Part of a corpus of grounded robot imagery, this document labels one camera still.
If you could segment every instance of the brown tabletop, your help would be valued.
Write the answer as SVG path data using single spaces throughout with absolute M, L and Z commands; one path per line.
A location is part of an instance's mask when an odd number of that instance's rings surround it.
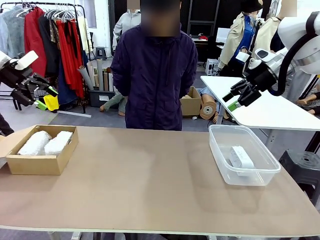
M 78 136 L 61 176 L 11 175 L 7 165 L 0 170 L 0 227 L 320 235 L 319 213 L 285 170 L 266 187 L 226 184 L 208 133 L 79 126 Z M 0 149 L 14 139 L 2 140 Z

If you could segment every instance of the paper roll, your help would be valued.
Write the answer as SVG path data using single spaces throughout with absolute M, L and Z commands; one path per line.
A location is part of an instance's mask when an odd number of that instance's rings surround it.
M 88 74 L 87 69 L 85 68 L 85 66 L 80 66 L 78 71 L 81 73 L 86 85 L 88 86 L 88 89 L 89 90 L 93 90 L 94 86 L 92 84 L 92 81 L 91 81 L 91 79 L 89 77 L 89 74 Z
M 105 91 L 109 91 L 108 73 L 103 74 L 103 86 Z
M 203 94 L 201 98 L 202 98 L 202 104 L 201 104 L 201 110 L 199 115 L 204 120 L 209 120 L 214 116 L 217 110 L 217 104 L 214 98 L 208 94 Z
M 99 87 L 98 75 L 94 75 L 95 86 Z
M 102 60 L 97 59 L 96 64 L 97 64 L 97 69 L 98 69 L 98 80 L 99 80 L 99 91 L 104 90 L 104 74 L 102 72 Z
M 95 87 L 96 86 L 96 82 L 95 82 L 95 70 L 94 70 L 94 66 L 92 65 L 92 62 L 89 61 L 86 66 L 88 67 L 88 72 L 89 72 L 89 77 L 90 80 L 92 82 L 92 85 Z
M 109 73 L 109 91 L 110 92 L 114 91 L 114 77 L 112 73 Z

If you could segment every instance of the red coat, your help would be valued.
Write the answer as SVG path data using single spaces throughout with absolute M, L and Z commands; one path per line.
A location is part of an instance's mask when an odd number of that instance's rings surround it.
M 45 12 L 36 6 L 32 12 L 24 17 L 24 49 L 25 53 L 34 50 L 38 55 L 39 58 L 35 60 L 30 67 L 33 69 L 34 73 L 44 77 L 46 73 L 47 58 L 38 25 L 38 18 L 43 14 L 45 14 Z

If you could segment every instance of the purple jacket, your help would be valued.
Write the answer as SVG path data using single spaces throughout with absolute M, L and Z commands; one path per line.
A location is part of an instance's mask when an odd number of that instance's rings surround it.
M 194 83 L 198 53 L 193 40 L 146 36 L 141 25 L 126 31 L 117 44 L 111 70 L 113 84 L 128 96 L 126 127 L 182 130 L 180 98 Z

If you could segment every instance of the beige coat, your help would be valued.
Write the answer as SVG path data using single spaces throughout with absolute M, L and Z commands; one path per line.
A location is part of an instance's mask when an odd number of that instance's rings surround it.
M 234 56 L 239 44 L 242 41 L 245 32 L 245 15 L 240 13 L 230 27 L 228 37 L 220 55 L 219 69 L 228 65 L 231 58 Z
M 278 18 L 271 17 L 260 28 L 256 36 L 255 45 L 252 52 L 253 58 L 256 57 L 255 51 L 257 49 L 263 49 L 270 52 L 271 40 L 276 34 L 279 24 L 280 24 L 280 20 Z

